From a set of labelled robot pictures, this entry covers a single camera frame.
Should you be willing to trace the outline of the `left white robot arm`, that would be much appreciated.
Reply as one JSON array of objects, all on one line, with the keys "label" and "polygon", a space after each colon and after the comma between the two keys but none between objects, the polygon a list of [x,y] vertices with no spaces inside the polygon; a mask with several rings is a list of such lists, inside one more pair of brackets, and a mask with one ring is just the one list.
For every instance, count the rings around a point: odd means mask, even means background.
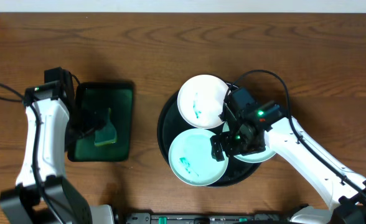
[{"label": "left white robot arm", "polygon": [[73,75],[60,67],[22,99],[28,121],[26,151],[13,189],[0,207],[10,223],[114,223],[110,205],[91,206],[67,180],[65,134],[75,111]]}]

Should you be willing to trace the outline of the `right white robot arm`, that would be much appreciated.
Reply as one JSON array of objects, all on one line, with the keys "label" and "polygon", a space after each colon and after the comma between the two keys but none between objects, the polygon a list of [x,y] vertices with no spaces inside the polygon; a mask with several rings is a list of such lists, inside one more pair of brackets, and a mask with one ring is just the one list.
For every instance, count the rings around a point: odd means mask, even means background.
[{"label": "right white robot arm", "polygon": [[289,162],[317,191],[327,210],[300,208],[291,223],[366,223],[366,178],[327,152],[274,101],[261,105],[245,88],[227,91],[220,115],[228,131],[211,137],[212,158],[224,161],[267,149]]}]

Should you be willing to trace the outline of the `green scrubbing sponge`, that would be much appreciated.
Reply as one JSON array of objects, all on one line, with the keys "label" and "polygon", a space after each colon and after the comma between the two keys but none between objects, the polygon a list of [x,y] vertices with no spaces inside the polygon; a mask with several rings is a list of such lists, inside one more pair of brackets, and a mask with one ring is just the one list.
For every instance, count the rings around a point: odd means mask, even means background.
[{"label": "green scrubbing sponge", "polygon": [[117,141],[117,131],[111,122],[111,108],[97,112],[101,116],[101,126],[95,131],[94,145],[96,147],[113,144]]}]

